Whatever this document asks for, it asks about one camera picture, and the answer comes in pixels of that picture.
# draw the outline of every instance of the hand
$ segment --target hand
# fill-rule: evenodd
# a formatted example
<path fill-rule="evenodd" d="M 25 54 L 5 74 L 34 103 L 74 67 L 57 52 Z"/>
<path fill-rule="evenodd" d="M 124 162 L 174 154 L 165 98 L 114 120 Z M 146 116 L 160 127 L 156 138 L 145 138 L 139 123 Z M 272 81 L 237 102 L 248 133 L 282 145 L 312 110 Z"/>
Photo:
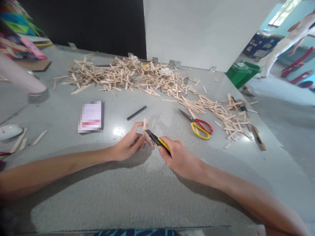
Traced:
<path fill-rule="evenodd" d="M 123 161 L 136 152 L 140 152 L 143 149 L 144 141 L 146 141 L 150 147 L 153 147 L 152 141 L 148 136 L 137 133 L 138 127 L 141 126 L 143 126 L 143 122 L 134 123 L 131 130 L 113 147 L 113 161 Z"/>
<path fill-rule="evenodd" d="M 292 56 L 295 53 L 295 49 L 292 49 L 291 52 L 289 53 L 289 56 Z"/>
<path fill-rule="evenodd" d="M 181 140 L 173 141 L 168 137 L 161 137 L 171 150 L 172 157 L 165 148 L 158 146 L 158 150 L 167 165 L 181 177 L 196 182 L 201 182 L 201 174 L 204 169 L 204 162 L 198 159 Z"/>

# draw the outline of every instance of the window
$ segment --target window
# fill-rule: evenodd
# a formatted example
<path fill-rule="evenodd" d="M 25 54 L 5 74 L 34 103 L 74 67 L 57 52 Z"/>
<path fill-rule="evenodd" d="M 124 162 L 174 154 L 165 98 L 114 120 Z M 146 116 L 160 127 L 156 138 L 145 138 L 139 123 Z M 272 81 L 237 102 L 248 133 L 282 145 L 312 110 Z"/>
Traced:
<path fill-rule="evenodd" d="M 275 17 L 269 22 L 269 25 L 279 27 L 301 1 L 302 0 L 287 0 L 280 11 L 278 11 Z"/>

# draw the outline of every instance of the finger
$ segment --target finger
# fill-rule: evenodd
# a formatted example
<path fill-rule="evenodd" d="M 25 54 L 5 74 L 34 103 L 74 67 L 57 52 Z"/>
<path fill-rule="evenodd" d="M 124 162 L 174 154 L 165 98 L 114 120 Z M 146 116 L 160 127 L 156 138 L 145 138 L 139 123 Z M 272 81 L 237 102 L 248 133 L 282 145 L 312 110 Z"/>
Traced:
<path fill-rule="evenodd" d="M 135 122 L 134 125 L 132 126 L 130 133 L 137 133 L 137 130 L 139 127 L 143 126 L 143 122 Z"/>
<path fill-rule="evenodd" d="M 174 146 L 174 141 L 170 139 L 169 137 L 164 136 L 164 137 L 160 137 L 160 139 L 162 139 L 162 141 L 165 142 L 169 148 L 172 148 Z"/>
<path fill-rule="evenodd" d="M 138 140 L 136 141 L 135 144 L 133 144 L 130 147 L 130 150 L 132 151 L 132 154 L 135 153 L 139 147 L 141 147 L 142 144 L 144 144 L 144 140 L 145 140 L 145 135 L 141 136 L 140 138 L 138 138 Z"/>
<path fill-rule="evenodd" d="M 167 153 L 165 148 L 163 148 L 162 146 L 158 146 L 157 148 L 160 152 L 161 157 L 165 160 L 167 165 L 169 165 L 169 162 L 172 160 L 171 156 Z"/>
<path fill-rule="evenodd" d="M 184 143 L 183 143 L 183 141 L 181 141 L 181 140 L 175 140 L 174 142 L 178 143 L 178 144 L 181 145 L 181 146 L 185 146 Z"/>
<path fill-rule="evenodd" d="M 138 148 L 136 153 L 140 152 L 143 149 L 143 147 L 144 147 L 144 143 Z"/>
<path fill-rule="evenodd" d="M 151 139 L 148 136 L 145 136 L 145 141 L 148 143 L 148 145 L 150 147 L 153 147 L 153 143 L 152 143 Z"/>

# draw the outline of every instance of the scissor handle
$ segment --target scissor handle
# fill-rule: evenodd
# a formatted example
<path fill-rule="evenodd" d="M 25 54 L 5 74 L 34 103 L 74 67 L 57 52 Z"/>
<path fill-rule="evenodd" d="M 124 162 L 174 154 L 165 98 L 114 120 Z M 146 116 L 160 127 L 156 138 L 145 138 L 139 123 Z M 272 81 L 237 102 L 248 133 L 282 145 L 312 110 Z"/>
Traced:
<path fill-rule="evenodd" d="M 207 122 L 205 122 L 203 120 L 199 120 L 199 119 L 196 119 L 195 122 L 197 122 L 197 124 L 200 125 L 200 127 L 202 129 L 204 129 L 208 134 L 213 134 L 213 129 L 212 129 L 211 125 L 209 125 Z M 206 124 L 210 128 L 210 132 L 208 130 L 206 130 L 201 123 Z"/>
<path fill-rule="evenodd" d="M 193 131 L 195 132 L 195 134 L 196 134 L 199 138 L 205 139 L 205 140 L 207 140 L 207 139 L 210 138 L 210 134 L 208 133 L 208 131 L 206 131 L 206 130 L 200 128 L 198 125 L 196 125 L 195 122 L 192 122 L 192 123 L 190 123 L 190 124 L 191 124 L 191 127 L 193 128 Z M 199 129 L 201 132 L 204 132 L 204 133 L 207 135 L 207 137 L 203 137 L 203 136 L 201 136 L 200 134 L 198 134 L 195 127 L 196 127 L 197 129 Z"/>

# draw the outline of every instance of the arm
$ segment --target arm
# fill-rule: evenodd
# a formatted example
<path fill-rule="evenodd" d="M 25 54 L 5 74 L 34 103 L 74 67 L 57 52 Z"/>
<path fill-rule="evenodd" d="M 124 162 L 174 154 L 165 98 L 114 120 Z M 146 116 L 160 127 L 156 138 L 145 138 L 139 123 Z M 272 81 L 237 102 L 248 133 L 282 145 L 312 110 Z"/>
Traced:
<path fill-rule="evenodd" d="M 79 170 L 108 161 L 123 161 L 141 151 L 144 141 L 152 147 L 148 136 L 136 133 L 140 126 L 143 122 L 135 123 L 119 143 L 109 148 L 52 157 L 1 172 L 0 198 L 11 202 Z"/>
<path fill-rule="evenodd" d="M 206 164 L 188 150 L 182 141 L 161 138 L 170 148 L 170 157 L 158 147 L 168 166 L 180 176 L 221 190 L 234 198 L 261 221 L 270 235 L 309 235 L 300 217 L 258 186 Z"/>
<path fill-rule="evenodd" d="M 295 50 L 298 48 L 298 46 L 301 44 L 301 42 L 304 40 L 305 37 L 301 38 L 299 41 L 296 42 L 294 48 L 289 53 L 289 56 L 293 55 L 295 53 Z"/>
<path fill-rule="evenodd" d="M 301 23 L 301 21 L 299 21 L 295 25 L 292 25 L 291 28 L 288 30 L 288 32 L 291 32 L 291 31 L 295 30 L 299 26 L 300 23 Z"/>

